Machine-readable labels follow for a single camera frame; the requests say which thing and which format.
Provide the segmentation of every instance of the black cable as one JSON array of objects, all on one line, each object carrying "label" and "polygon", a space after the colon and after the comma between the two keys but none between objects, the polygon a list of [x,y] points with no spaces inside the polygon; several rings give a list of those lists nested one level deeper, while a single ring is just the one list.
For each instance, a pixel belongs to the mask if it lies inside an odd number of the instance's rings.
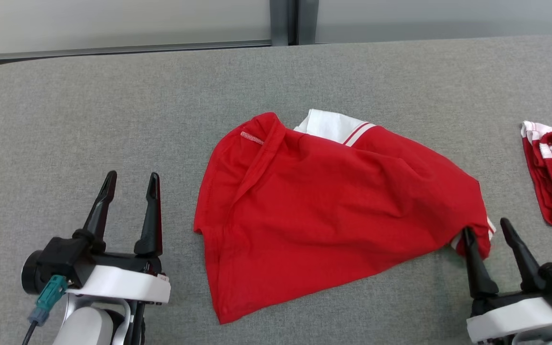
[{"label": "black cable", "polygon": [[31,335],[33,334],[33,331],[35,330],[35,326],[37,326],[37,321],[33,321],[31,325],[29,325],[29,329],[27,330],[27,334],[24,336],[23,345],[29,345],[29,339],[31,339]]}]

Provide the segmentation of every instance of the teal connector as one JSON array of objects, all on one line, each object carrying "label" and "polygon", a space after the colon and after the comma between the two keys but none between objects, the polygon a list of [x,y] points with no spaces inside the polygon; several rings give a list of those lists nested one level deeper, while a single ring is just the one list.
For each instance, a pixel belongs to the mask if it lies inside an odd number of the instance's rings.
[{"label": "teal connector", "polygon": [[35,308],[28,319],[30,322],[36,322],[38,326],[44,325],[48,319],[48,315],[52,310],[52,307],[65,295],[68,290],[68,282],[63,276],[54,275],[48,281],[48,284],[42,290],[37,301],[35,301]]}]

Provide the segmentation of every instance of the gray tablecloth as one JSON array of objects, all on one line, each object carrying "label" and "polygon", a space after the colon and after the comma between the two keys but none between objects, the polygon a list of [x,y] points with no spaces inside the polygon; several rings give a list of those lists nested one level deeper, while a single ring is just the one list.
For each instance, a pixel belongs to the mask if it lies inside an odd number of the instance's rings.
[{"label": "gray tablecloth", "polygon": [[[25,258],[81,227],[118,171],[105,235],[131,252],[151,171],[161,175],[169,304],[146,309],[147,344],[466,344],[471,299],[445,248],[366,279],[219,325],[192,222],[209,155],[256,114],[289,127],[309,108],[382,125],[449,157],[480,181],[490,218],[508,216],[541,263],[541,217],[519,134],[552,125],[552,37],[393,42],[61,57],[0,66],[0,345],[20,343],[35,296]],[[519,276],[502,233],[489,272]],[[32,344],[49,344],[57,305]]]}]

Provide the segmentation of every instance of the striped trim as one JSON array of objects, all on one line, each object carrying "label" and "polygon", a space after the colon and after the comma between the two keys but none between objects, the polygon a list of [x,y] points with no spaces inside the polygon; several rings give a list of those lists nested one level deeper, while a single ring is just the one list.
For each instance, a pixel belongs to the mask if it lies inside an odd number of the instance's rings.
[{"label": "striped trim", "polygon": [[241,137],[243,137],[244,139],[248,139],[248,140],[254,141],[254,142],[256,142],[256,143],[259,144],[259,145],[265,144],[265,142],[264,142],[263,140],[257,138],[256,136],[249,135],[249,134],[246,133],[246,132],[240,132],[240,135],[241,135]]},{"label": "striped trim", "polygon": [[357,129],[355,129],[353,133],[348,136],[348,139],[346,139],[343,144],[346,146],[353,146],[353,144],[355,144],[355,142],[359,138],[361,138],[363,133],[368,131],[368,129],[370,129],[371,127],[376,127],[376,125],[370,124],[370,122],[364,122],[363,124],[359,125],[359,127],[357,127]]}]

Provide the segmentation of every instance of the white panel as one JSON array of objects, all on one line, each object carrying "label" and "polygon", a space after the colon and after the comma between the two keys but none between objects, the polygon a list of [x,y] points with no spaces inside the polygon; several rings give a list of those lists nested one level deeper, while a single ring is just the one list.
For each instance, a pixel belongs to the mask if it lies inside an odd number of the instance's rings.
[{"label": "white panel", "polygon": [[268,0],[0,0],[0,53],[269,39]]},{"label": "white panel", "polygon": [[316,42],[552,35],[552,0],[320,0]]}]

